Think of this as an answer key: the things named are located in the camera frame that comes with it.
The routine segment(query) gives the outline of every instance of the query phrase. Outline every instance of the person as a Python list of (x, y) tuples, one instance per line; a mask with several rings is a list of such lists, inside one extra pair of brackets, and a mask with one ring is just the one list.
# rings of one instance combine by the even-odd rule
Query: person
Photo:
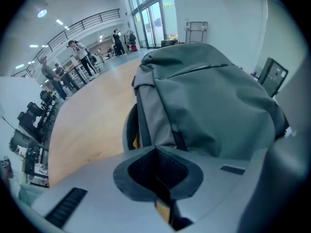
[(42, 74), (49, 80), (51, 81), (53, 87), (55, 90), (58, 92), (59, 96), (63, 99), (66, 100), (67, 94), (63, 90), (63, 87), (60, 83), (61, 78), (56, 75), (56, 73), (53, 71), (52, 68), (50, 68), (47, 65), (47, 57), (42, 57), (40, 59), (40, 63), (42, 64), (41, 72)]
[(64, 75), (63, 82), (65, 86), (67, 86), (69, 89), (75, 88), (77, 91), (80, 90), (76, 82), (73, 81), (73, 79), (68, 73), (65, 73), (64, 69), (60, 67), (58, 63), (55, 64), (55, 67), (56, 67), (55, 73), (58, 77), (61, 77)]
[(114, 30), (113, 31), (113, 39), (115, 40), (115, 44), (116, 44), (116, 47), (117, 47), (117, 50), (118, 52), (123, 55), (123, 54), (126, 54), (125, 51), (124, 51), (124, 48), (123, 48), (123, 45), (122, 45), (122, 42), (120, 41), (120, 36), (118, 35), (118, 33), (120, 32), (120, 30)]
[(68, 42), (68, 46), (72, 48), (73, 55), (78, 56), (79, 60), (81, 61), (81, 64), (83, 65), (83, 67), (85, 68), (87, 73), (89, 74), (90, 80), (94, 79), (94, 77), (93, 77), (89, 67), (94, 70), (95, 77), (99, 76), (95, 67), (92, 65), (92, 63), (90, 62), (90, 60), (87, 56), (86, 46), (84, 46), (80, 42), (72, 41), (72, 40)]

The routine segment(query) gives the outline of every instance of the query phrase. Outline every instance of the ceiling light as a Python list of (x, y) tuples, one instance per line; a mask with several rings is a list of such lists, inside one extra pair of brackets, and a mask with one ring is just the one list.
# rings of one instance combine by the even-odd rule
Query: ceiling light
[(19, 69), (19, 68), (21, 68), (23, 66), (24, 66), (24, 64), (21, 64), (21, 65), (17, 66), (15, 69)]
[(47, 10), (40, 10), (40, 11), (37, 13), (37, 17), (38, 17), (38, 18), (44, 17), (46, 13), (47, 13)]
[(57, 23), (59, 23), (60, 25), (63, 25), (63, 23), (60, 20), (56, 20)]

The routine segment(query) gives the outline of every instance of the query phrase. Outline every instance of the rectangular ceiling light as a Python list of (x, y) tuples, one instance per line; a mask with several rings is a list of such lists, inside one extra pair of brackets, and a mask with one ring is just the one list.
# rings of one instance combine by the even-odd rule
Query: rectangular ceiling light
[(60, 25), (63, 25), (63, 23), (60, 20), (56, 20), (57, 23), (59, 23)]
[(21, 68), (23, 66), (24, 66), (24, 64), (21, 64), (21, 65), (17, 66), (15, 69), (19, 69), (19, 68)]

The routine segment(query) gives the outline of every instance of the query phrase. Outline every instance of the glass door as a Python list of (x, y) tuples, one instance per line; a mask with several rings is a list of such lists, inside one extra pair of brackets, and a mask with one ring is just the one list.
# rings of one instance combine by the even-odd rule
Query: glass door
[(146, 32), (148, 48), (161, 47), (161, 41), (164, 40), (163, 25), (159, 3), (156, 2), (142, 12), (144, 30)]

